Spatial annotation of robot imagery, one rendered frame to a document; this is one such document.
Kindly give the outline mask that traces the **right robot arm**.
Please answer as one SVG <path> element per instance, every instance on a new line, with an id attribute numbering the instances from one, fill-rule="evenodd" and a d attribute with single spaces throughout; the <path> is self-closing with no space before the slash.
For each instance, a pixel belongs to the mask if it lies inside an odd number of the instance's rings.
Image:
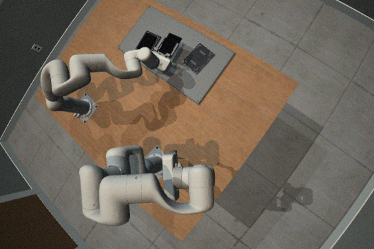
<path id="1" fill-rule="evenodd" d="M 129 204 L 135 203 L 157 203 L 179 215 L 205 213 L 214 207 L 215 171 L 211 166 L 178 163 L 174 186 L 189 189 L 190 197 L 190 202 L 179 203 L 165 194 L 156 176 L 163 172 L 161 154 L 144 158 L 141 146 L 124 146 L 108 150 L 106 160 L 106 168 L 88 164 L 79 170 L 82 212 L 99 224 L 127 223 Z"/>

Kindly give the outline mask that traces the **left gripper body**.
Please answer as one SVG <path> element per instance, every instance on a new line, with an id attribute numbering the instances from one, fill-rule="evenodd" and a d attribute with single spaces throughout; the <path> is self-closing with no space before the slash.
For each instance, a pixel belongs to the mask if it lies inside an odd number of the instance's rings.
<path id="1" fill-rule="evenodd" d="M 160 61 L 157 69 L 162 71 L 163 73 L 168 72 L 168 70 L 170 69 L 172 65 L 172 62 L 168 58 L 165 58 L 164 56 L 161 56 L 160 54 L 157 54 L 156 52 L 153 52 L 153 53 L 159 58 L 159 61 Z"/>

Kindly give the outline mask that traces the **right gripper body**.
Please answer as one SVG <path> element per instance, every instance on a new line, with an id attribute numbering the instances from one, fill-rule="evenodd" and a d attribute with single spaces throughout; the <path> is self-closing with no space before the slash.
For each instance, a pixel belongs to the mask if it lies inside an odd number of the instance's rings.
<path id="1" fill-rule="evenodd" d="M 177 165 L 177 154 L 164 154 L 162 156 L 164 192 L 173 201 L 177 201 L 180 197 L 179 189 L 174 186 L 174 170 Z"/>

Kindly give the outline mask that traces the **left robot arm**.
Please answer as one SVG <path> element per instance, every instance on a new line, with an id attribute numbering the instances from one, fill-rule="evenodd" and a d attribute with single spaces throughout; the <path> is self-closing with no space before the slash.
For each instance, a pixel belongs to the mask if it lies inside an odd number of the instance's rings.
<path id="1" fill-rule="evenodd" d="M 141 62 L 150 69 L 157 68 L 160 63 L 147 47 L 126 52 L 124 59 L 127 70 L 117 68 L 105 54 L 76 54 L 69 61 L 70 74 L 62 60 L 47 63 L 42 69 L 40 82 L 48 109 L 75 113 L 74 117 L 77 118 L 87 117 L 92 111 L 90 100 L 63 96 L 89 84 L 90 72 L 107 72 L 119 79 L 132 79 L 142 75 Z"/>

